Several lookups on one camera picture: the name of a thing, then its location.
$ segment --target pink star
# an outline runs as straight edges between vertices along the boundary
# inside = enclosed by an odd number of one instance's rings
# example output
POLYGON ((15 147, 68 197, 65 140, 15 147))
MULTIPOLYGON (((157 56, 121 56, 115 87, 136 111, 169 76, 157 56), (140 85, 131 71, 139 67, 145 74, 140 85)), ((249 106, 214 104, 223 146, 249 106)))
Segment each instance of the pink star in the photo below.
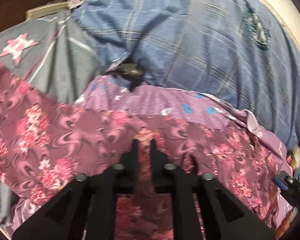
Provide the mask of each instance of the pink star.
POLYGON ((0 54, 0 57, 11 54, 15 66, 18 66, 22 57, 23 50, 39 44, 39 42, 37 41, 27 40, 27 38, 28 38, 28 33, 25 33, 25 34, 21 34, 15 40, 7 41, 8 46, 6 46, 3 49, 2 53, 0 54))

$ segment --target pink floral fabric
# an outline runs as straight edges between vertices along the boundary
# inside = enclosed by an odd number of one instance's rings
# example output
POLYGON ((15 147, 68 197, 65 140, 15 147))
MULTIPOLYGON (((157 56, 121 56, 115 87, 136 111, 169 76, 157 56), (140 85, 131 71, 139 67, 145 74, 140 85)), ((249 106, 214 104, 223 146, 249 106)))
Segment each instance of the pink floral fabric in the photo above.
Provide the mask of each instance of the pink floral fabric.
POLYGON ((59 104, 0 62, 0 179, 20 197, 43 205, 76 174, 100 174, 117 163, 133 138, 141 146, 139 185, 118 201, 117 239, 173 238, 170 196, 155 194, 151 184, 152 138, 173 163, 187 172, 215 174, 268 226, 276 226, 278 188, 271 178, 285 159, 240 122, 228 120, 220 130, 169 115, 59 104))

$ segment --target blue plaid fabric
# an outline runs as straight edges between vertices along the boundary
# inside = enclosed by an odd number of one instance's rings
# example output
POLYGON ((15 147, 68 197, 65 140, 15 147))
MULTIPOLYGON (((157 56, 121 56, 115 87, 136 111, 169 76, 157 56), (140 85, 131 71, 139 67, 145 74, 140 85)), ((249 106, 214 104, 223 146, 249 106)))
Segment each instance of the blue plaid fabric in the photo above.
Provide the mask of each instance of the blue plaid fabric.
POLYGON ((258 0, 84 0, 73 16, 105 67, 132 55, 148 83, 210 93, 298 142, 300 52, 258 0))

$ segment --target metal bolt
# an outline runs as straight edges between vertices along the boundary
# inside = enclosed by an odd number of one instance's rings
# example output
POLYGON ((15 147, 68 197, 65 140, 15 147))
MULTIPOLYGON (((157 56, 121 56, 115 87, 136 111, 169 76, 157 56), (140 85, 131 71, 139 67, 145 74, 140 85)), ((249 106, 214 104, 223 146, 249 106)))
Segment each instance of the metal bolt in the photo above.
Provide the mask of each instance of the metal bolt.
POLYGON ((84 173, 80 173, 75 177, 75 179, 78 181, 85 181, 87 179, 87 175, 84 173))
POLYGON ((121 170, 123 170, 125 167, 124 167, 124 165, 123 165, 122 163, 116 163, 116 164, 113 164, 113 165, 112 165, 112 168, 114 168, 114 169, 117 170, 117 171, 121 171, 121 170))
POLYGON ((168 171, 171 171, 171 170, 175 170, 176 166, 172 163, 167 163, 167 164, 164 165, 164 168, 168 171))
POLYGON ((211 173, 204 173, 201 175, 201 177, 204 179, 204 180, 212 180, 213 179, 213 176, 211 173))

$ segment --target clothing pile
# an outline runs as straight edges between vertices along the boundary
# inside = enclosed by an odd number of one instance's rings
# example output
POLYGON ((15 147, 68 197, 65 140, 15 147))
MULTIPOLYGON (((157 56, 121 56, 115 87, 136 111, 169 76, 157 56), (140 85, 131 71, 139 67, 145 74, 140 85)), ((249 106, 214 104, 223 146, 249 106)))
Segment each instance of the clothing pile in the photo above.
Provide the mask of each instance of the clothing pile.
POLYGON ((277 228, 291 207, 272 178, 292 175, 287 149, 300 139, 299 50, 259 0, 83 0, 0 33, 9 236, 76 174, 117 163, 134 138, 139 186, 118 198, 116 239, 173 239, 171 198, 151 184, 153 138, 277 228))

